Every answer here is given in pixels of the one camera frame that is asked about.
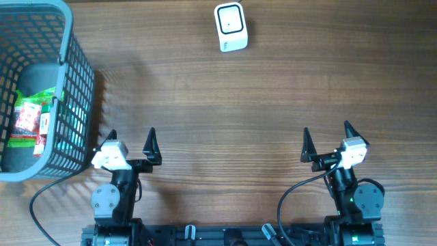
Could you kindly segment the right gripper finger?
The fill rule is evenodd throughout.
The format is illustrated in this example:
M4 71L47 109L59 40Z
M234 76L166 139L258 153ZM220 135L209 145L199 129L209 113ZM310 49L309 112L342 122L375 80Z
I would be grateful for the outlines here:
M348 120L344 122L344 128L347 138L360 137L365 142L366 146L369 147L369 142L358 131L355 130Z
M317 151L315 149L311 133L309 132L309 128L305 127L303 131L303 145L300 156L300 161L303 163L314 162L317 156Z

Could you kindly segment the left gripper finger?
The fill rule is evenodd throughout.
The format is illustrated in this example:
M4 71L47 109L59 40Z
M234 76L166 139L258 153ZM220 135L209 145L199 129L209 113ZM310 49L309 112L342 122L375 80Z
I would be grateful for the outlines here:
M143 154L146 155L146 159L152 165L162 165L162 155L158 147L156 129L151 127L145 145L143 147Z
M109 140L114 140L117 139L117 131L115 129L112 129L109 134L107 135L107 137L104 139L104 141L98 146L98 149L101 150L101 148L103 147L103 145L109 141Z

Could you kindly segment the red stick sachet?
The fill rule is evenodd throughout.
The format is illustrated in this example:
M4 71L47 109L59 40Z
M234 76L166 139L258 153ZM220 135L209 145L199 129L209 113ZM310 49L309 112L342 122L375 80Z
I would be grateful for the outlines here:
M33 150L33 155L35 157L42 156L44 152L44 148L46 145L46 138L48 135L48 125L50 122L50 112L52 105L48 103L42 104L42 110L39 119L39 129L36 137L36 144Z

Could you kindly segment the small red white packet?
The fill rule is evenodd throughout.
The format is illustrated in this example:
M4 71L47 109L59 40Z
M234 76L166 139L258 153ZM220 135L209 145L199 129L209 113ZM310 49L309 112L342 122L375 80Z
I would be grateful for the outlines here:
M19 117L15 123L15 127L34 132L38 126L38 119L42 110L41 105L25 102L20 110Z

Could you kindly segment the green snack bag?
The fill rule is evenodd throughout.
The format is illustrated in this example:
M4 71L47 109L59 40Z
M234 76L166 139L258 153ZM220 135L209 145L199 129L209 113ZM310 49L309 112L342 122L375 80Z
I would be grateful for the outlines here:
M39 129L39 119L38 126L34 130L34 132L22 130L15 127L15 123L19 117L20 110L24 103L33 103L37 105L41 105L43 103L52 104L52 97L55 95L55 87L43 90L34 94L32 96L26 97L20 90L17 90L18 94L17 101L14 106L14 112L12 114L12 130L10 135L10 140L8 142L9 148L30 148L34 147L36 144L36 137Z

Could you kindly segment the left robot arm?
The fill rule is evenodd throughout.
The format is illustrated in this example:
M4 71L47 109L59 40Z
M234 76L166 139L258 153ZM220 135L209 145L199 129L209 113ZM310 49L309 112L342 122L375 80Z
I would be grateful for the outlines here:
M126 144L112 130L95 149L91 164L112 174L108 184L102 184L91 195L95 226L86 245L152 245L153 239L141 219L133 217L135 203L142 198L139 175L153 172L162 164L156 130L151 128L142 153L144 159L128 160Z

